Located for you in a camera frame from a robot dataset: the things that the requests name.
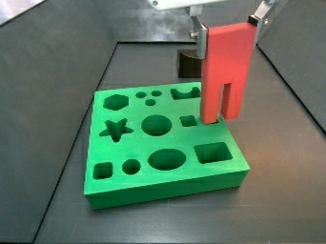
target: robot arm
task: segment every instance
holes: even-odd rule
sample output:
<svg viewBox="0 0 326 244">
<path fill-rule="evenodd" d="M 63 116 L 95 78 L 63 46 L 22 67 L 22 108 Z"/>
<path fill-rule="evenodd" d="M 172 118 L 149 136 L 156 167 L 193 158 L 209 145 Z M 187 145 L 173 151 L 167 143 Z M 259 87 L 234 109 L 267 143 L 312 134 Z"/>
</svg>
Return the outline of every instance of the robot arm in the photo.
<svg viewBox="0 0 326 244">
<path fill-rule="evenodd" d="M 197 15 L 201 14 L 203 4 L 226 2 L 228 0 L 147 0 L 156 10 L 172 10 L 185 8 L 193 23 L 193 30 L 189 31 L 189 39 L 197 43 L 196 55 L 199 59 L 205 58 L 205 36 L 207 27 L 200 22 Z M 275 7 L 276 0 L 262 0 L 255 14 L 248 17 L 248 22 L 258 27 L 255 43 L 258 41 L 258 33 L 264 24 L 266 17 Z"/>
</svg>

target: gray tabletop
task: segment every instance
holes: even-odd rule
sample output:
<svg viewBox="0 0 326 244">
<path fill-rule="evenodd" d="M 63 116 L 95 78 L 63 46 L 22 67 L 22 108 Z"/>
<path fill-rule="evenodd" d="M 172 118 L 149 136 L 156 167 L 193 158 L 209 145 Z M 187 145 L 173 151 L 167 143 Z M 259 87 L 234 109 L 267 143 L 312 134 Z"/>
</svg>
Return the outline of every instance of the gray tabletop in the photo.
<svg viewBox="0 0 326 244">
<path fill-rule="evenodd" d="M 120 44 L 100 89 L 188 82 L 179 44 Z M 37 243 L 326 242 L 326 140 L 255 51 L 240 117 L 227 122 L 251 171 L 242 186 L 92 211 L 83 196 L 89 115 Z"/>
</svg>

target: shape sorter board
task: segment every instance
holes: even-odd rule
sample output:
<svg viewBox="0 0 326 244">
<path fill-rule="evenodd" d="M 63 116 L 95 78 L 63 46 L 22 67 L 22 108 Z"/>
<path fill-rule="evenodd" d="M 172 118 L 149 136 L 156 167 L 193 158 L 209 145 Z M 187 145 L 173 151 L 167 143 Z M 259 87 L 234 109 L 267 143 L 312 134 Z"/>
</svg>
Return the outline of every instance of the shape sorter board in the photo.
<svg viewBox="0 0 326 244">
<path fill-rule="evenodd" d="M 201 83 L 95 93 L 84 195 L 93 209 L 238 187 L 250 170 Z"/>
</svg>

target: rectangular hole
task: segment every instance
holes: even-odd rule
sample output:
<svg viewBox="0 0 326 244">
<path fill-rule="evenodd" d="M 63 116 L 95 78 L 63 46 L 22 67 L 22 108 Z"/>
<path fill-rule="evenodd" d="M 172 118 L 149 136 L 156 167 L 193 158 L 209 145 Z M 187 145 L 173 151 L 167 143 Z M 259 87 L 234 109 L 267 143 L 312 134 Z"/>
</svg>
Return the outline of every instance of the rectangular hole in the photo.
<svg viewBox="0 0 326 244">
<path fill-rule="evenodd" d="M 179 120 L 183 127 L 191 127 L 197 125 L 196 118 L 192 115 L 181 116 Z"/>
<path fill-rule="evenodd" d="M 95 165 L 93 179 L 107 179 L 113 174 L 112 163 L 99 163 Z"/>
<path fill-rule="evenodd" d="M 201 164 L 231 160 L 231 153 L 224 142 L 203 144 L 195 147 Z"/>
</svg>

